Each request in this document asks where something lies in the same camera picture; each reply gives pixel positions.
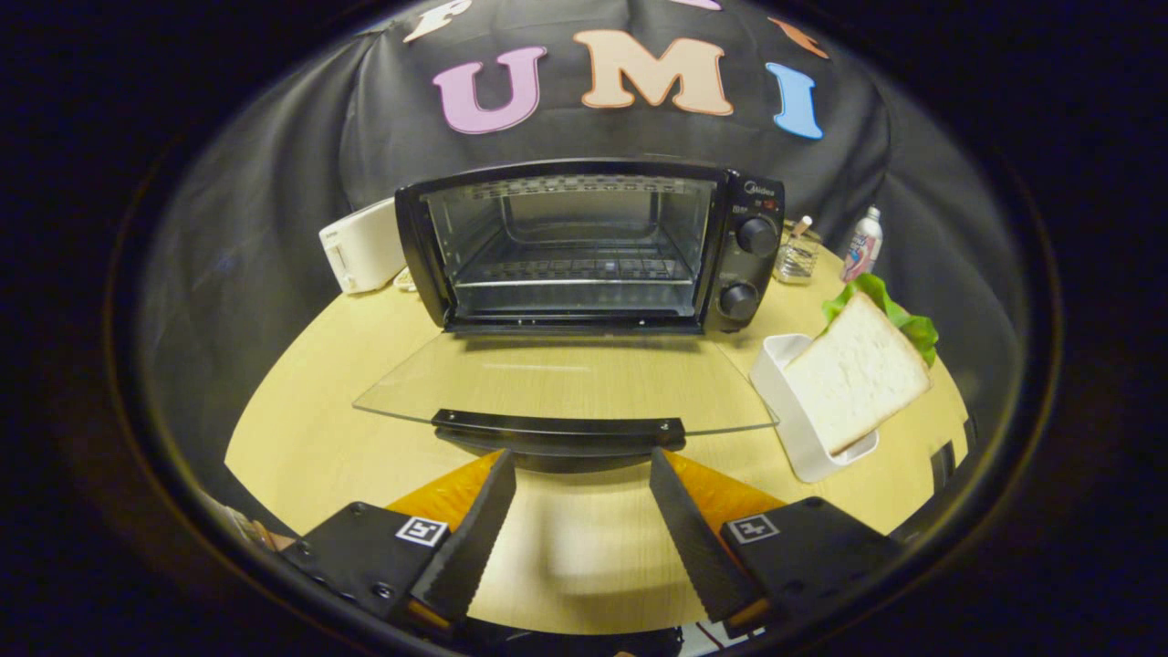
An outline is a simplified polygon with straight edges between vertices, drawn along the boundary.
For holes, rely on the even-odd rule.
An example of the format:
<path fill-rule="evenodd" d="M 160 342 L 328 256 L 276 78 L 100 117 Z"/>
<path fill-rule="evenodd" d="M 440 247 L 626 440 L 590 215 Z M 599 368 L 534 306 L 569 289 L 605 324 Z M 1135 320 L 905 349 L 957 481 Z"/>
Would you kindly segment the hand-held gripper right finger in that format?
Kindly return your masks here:
<path fill-rule="evenodd" d="M 661 448 L 651 491 L 705 616 L 731 637 L 829 616 L 901 556 L 821 496 L 783 502 Z"/>

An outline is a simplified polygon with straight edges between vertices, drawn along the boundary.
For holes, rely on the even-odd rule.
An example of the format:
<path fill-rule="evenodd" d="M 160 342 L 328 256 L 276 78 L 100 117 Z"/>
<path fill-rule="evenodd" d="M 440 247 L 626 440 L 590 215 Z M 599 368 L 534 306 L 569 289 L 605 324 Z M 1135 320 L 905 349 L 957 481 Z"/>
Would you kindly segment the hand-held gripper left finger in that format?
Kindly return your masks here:
<path fill-rule="evenodd" d="M 371 617 L 447 637 L 475 599 L 515 491 L 514 452 L 485 454 L 388 506 L 347 504 L 280 556 Z"/>

